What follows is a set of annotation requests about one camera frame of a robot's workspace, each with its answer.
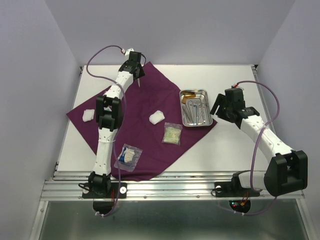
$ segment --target white wall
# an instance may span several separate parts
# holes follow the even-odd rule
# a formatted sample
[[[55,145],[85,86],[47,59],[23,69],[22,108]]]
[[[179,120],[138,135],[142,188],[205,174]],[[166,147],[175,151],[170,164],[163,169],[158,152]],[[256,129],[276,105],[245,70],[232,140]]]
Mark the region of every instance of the white wall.
[[[0,239],[29,239],[79,65],[43,0],[0,1]]]
[[[277,134],[309,159],[309,211],[320,236],[320,1],[297,0],[258,67],[280,100]],[[276,104],[267,96],[271,114]]]
[[[46,0],[76,59],[118,44],[156,64],[258,64],[295,0]],[[121,63],[116,49],[96,64]]]

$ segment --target plastic bag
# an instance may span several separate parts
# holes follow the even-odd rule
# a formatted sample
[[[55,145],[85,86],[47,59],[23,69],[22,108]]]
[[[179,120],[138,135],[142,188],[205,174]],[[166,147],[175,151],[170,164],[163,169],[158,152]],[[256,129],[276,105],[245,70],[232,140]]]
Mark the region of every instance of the plastic bag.
[[[182,125],[166,122],[164,124],[164,136],[162,143],[176,144],[180,146],[181,131]]]
[[[141,149],[124,144],[118,160],[114,163],[114,167],[118,168],[119,166],[121,170],[133,172],[137,166],[141,153]]]

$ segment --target wire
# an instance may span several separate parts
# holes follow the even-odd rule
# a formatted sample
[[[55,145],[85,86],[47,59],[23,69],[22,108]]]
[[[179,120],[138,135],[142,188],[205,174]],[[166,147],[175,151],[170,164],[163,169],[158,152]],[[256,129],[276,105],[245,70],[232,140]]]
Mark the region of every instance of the wire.
[[[85,69],[86,69],[86,72],[87,72],[91,77],[98,78],[98,79],[105,79],[105,80],[111,81],[112,83],[114,83],[114,84],[116,84],[117,86],[119,86],[119,88],[120,88],[120,90],[121,90],[121,92],[122,92],[122,95],[123,95],[123,100],[124,100],[124,112],[123,112],[123,120],[122,120],[122,121],[124,122],[124,120],[125,120],[125,113],[127,112],[127,99],[126,99],[125,90],[123,89],[123,87],[122,87],[120,84],[118,84],[115,80],[113,80],[113,79],[111,79],[111,78],[109,78],[109,77],[94,75],[94,74],[92,74],[92,73],[89,71],[89,65],[90,65],[91,61],[95,58],[95,56],[97,56],[97,55],[98,55],[99,53],[101,53],[103,50],[108,49],[108,48],[111,48],[111,47],[118,48],[118,49],[121,50],[121,53],[123,53],[123,49],[122,49],[120,46],[118,46],[118,45],[108,45],[108,46],[105,46],[104,48],[102,48],[102,49],[100,49],[99,51],[97,51],[97,52],[89,59],[88,63],[86,64],[86,68],[85,68]],[[119,131],[115,134],[115,136],[114,136],[114,142],[113,142],[113,145],[112,145],[112,152],[113,152],[113,156],[114,156],[115,159],[118,158],[118,157],[117,157],[117,154],[116,154],[116,138],[117,138],[118,133],[119,133]],[[118,192],[117,192],[117,194],[116,194],[116,198],[115,198],[114,205],[113,205],[112,209],[111,209],[110,212],[108,212],[107,214],[100,214],[99,212],[96,212],[96,211],[94,210],[94,212],[95,212],[96,215],[99,215],[99,216],[101,216],[101,217],[103,217],[103,218],[104,218],[104,217],[107,217],[107,216],[110,216],[110,215],[114,212],[114,210],[115,210],[115,208],[116,208],[116,205],[117,205],[117,203],[118,203],[118,200],[119,200],[120,188],[121,188],[121,171],[120,171],[120,166],[117,166],[117,168],[118,168],[118,176],[119,176],[119,177],[118,177],[118,180],[119,180],[119,182],[118,182]]]
[[[88,187],[88,186],[85,186],[83,183],[79,183],[78,186],[79,186],[80,188],[82,188],[83,190],[87,190],[87,191],[90,190],[89,187]]]
[[[265,87],[266,89],[269,90],[269,92],[274,96],[274,99],[276,101],[276,105],[277,105],[277,111],[276,114],[274,115],[273,118],[271,118],[269,121],[266,122],[266,124],[264,125],[264,127],[260,130],[260,133],[256,139],[255,145],[254,145],[254,150],[253,150],[253,155],[252,155],[252,162],[251,162],[251,169],[250,169],[250,187],[254,192],[261,192],[262,190],[255,190],[254,189],[254,184],[253,184],[253,180],[254,180],[254,169],[255,169],[255,161],[256,161],[256,155],[257,155],[257,150],[258,150],[258,146],[262,137],[262,134],[264,133],[264,130],[266,129],[266,127],[272,123],[274,120],[276,120],[276,118],[279,115],[280,112],[280,103],[279,103],[279,99],[277,98],[276,94],[274,93],[274,91],[272,91],[267,85],[261,83],[261,82],[257,82],[257,81],[239,81],[236,83],[236,85],[234,86],[234,88],[236,88],[239,84],[243,84],[243,83],[252,83],[252,84],[258,84],[261,85],[263,87]]]
[[[249,191],[247,191],[247,192],[244,194],[242,200],[241,200],[241,201],[238,201],[238,203],[239,203],[239,204],[242,204],[245,198],[246,198],[246,200],[245,200],[244,203],[246,203],[247,200],[248,200],[248,198],[249,198]]]
[[[111,192],[111,201],[112,201],[112,207],[113,207],[114,204],[115,204],[115,189],[112,189],[112,192]]]
[[[235,210],[232,210],[232,209],[229,209],[229,208],[226,208],[226,207],[223,207],[223,206],[220,206],[219,203],[218,203],[218,207],[221,208],[221,209],[224,209],[224,210],[227,210],[229,212],[232,212],[234,214],[238,214],[238,215],[242,215],[242,216],[255,216],[255,215],[259,215],[259,214],[263,214],[265,213],[266,211],[268,211],[274,204],[275,202],[277,201],[277,197],[275,197],[272,201],[272,203],[266,207],[265,209],[261,210],[261,211],[257,211],[257,212],[249,212],[249,213],[244,213],[244,212],[239,212],[239,211],[235,211]]]
[[[247,203],[248,199],[249,199],[249,191],[246,192],[246,200],[244,202],[242,202],[241,205],[242,206],[245,205]]]
[[[215,196],[216,196],[216,195],[215,195],[216,190],[221,190],[221,189],[222,189],[221,187],[217,187],[217,188],[212,189],[212,190],[211,190],[211,195],[215,197]]]
[[[142,53],[141,53],[141,56],[144,58],[144,63],[143,63],[143,66],[144,66],[144,65],[146,65],[147,59],[146,59],[146,56],[144,54],[142,54]]]

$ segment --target metal tray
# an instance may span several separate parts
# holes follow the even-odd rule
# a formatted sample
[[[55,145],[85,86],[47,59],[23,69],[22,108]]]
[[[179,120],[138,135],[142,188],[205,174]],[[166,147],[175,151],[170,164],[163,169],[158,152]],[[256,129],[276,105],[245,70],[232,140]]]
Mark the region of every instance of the metal tray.
[[[195,95],[183,103],[185,96]],[[214,121],[210,115],[207,91],[204,89],[184,89],[180,91],[182,123],[186,127],[210,126]]]

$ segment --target white robotic arm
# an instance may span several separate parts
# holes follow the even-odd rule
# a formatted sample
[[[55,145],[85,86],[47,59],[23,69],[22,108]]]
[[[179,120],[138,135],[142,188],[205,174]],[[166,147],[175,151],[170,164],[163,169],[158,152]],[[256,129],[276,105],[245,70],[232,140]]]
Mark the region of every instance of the white robotic arm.
[[[246,107],[241,88],[230,88],[224,92],[225,95],[217,96],[210,114],[216,113],[219,118],[235,123],[253,142],[256,142],[261,129],[266,127],[260,114],[254,107]],[[267,190],[277,197],[307,187],[308,157],[303,151],[294,151],[268,126],[261,135],[258,148],[269,161],[269,166],[266,172],[253,172],[254,189]],[[215,186],[220,186],[219,190],[216,189],[216,196],[239,197],[250,191],[250,175],[249,170],[237,172],[233,175],[231,182],[216,182]]]
[[[126,92],[128,87],[134,82],[134,76],[127,71],[120,71],[116,78],[116,82],[117,84],[121,85],[124,92]],[[112,85],[110,89],[104,93],[103,96],[111,99],[117,98],[121,100],[123,98],[123,93],[117,84]],[[95,172],[95,174],[101,176],[103,174],[109,175],[111,173],[111,155],[113,142],[118,129],[113,129],[111,131],[109,128],[99,127],[98,131],[98,149],[96,152],[96,161],[92,171]]]
[[[122,98],[134,80],[144,76],[141,66],[140,52],[132,48],[125,53],[125,62],[119,69],[116,83],[104,95],[97,96],[95,116],[98,123],[98,148],[93,170],[88,178],[88,183],[80,186],[89,191],[87,198],[99,198],[110,195],[111,183],[111,157],[113,142],[118,129],[123,121]]]

